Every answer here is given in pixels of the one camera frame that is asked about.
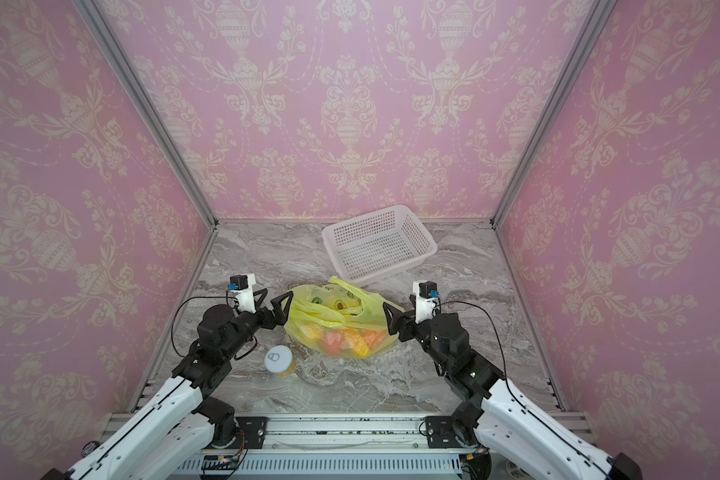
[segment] yellow plastic bag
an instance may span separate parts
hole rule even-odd
[[[390,336],[378,293],[368,293],[332,276],[329,285],[299,285],[286,332],[292,339],[327,356],[365,359],[398,339]],[[399,306],[387,302],[398,310]]]

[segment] wall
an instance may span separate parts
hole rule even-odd
[[[487,218],[590,0],[99,4],[220,218]]]
[[[0,1],[0,478],[126,408],[205,235],[73,5]]]
[[[502,234],[600,446],[720,479],[720,2],[616,4]]]

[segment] plastic basket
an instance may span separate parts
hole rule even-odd
[[[338,276],[357,286],[421,265],[438,251],[422,221],[404,205],[327,226],[322,241]]]

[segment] white lid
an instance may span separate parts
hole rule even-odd
[[[264,366],[272,373],[283,373],[293,362],[291,349],[285,345],[274,346],[264,357]]]

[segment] marble countertop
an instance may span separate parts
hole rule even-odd
[[[334,274],[322,244],[324,224],[221,224],[193,295],[224,295],[230,275],[256,274],[269,298],[303,283],[325,284]],[[438,252],[411,270],[365,287],[408,306],[414,279],[437,282],[444,301],[465,300],[485,308],[496,322],[511,378],[541,408],[556,409],[548,393],[536,347],[518,309],[498,245],[486,224],[426,224]],[[197,338],[203,312],[223,300],[192,300],[176,326],[176,347],[186,352]],[[447,305],[459,312],[472,347],[501,368],[494,331],[480,310]],[[460,403],[415,342],[364,360],[342,360],[310,350],[281,328],[260,330],[259,347],[232,363],[232,372],[214,392],[238,412],[451,412]],[[265,352],[288,345],[296,371],[285,379],[264,368]],[[170,376],[179,357],[162,359],[158,380]]]

